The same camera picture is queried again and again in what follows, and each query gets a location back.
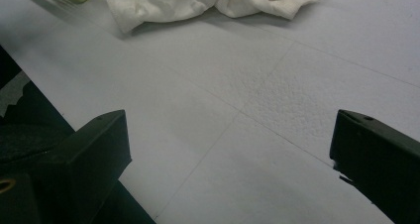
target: black object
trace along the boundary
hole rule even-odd
[[[394,223],[420,223],[420,143],[363,114],[340,110],[335,169]]]
[[[21,69],[15,61],[0,47],[0,89],[14,78]]]
[[[16,105],[9,105],[4,115],[7,125],[34,125],[52,128],[66,136],[74,130],[31,81],[23,88],[23,96]]]
[[[22,198],[24,189],[11,188],[0,194],[0,205],[13,203],[4,199],[11,196],[9,200],[36,203],[39,223],[91,223],[130,161],[125,112],[99,116],[41,157],[26,162],[28,167],[13,168],[16,161],[2,164],[24,171],[17,176],[5,174],[2,180],[14,180],[35,194]],[[14,215],[23,214],[19,205],[11,210]]]

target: white cloth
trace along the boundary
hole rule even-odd
[[[107,0],[123,32],[144,22],[171,22],[202,14],[215,6],[228,17],[237,18],[263,11],[292,19],[302,5],[317,0]]]

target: textured white surface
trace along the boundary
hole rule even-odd
[[[328,163],[339,109],[363,111],[420,141],[419,108],[419,88],[295,44],[244,112]]]
[[[419,0],[321,0],[290,23],[239,21],[420,87]]]
[[[240,114],[157,222],[389,223],[337,175]]]
[[[210,10],[129,35],[106,0],[0,5],[2,47],[73,128],[126,109],[121,180],[158,223],[389,222],[327,155],[339,108],[420,140],[418,0],[322,0],[291,22]]]

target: black plastic piece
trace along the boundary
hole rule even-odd
[[[395,223],[420,223],[420,143],[363,114],[340,110],[335,169]]]
[[[43,224],[37,198],[27,174],[0,177],[0,222]]]
[[[52,193],[61,223],[90,223],[130,163],[124,111],[90,121],[40,159],[32,177]]]
[[[21,69],[0,46],[0,89],[12,80]]]

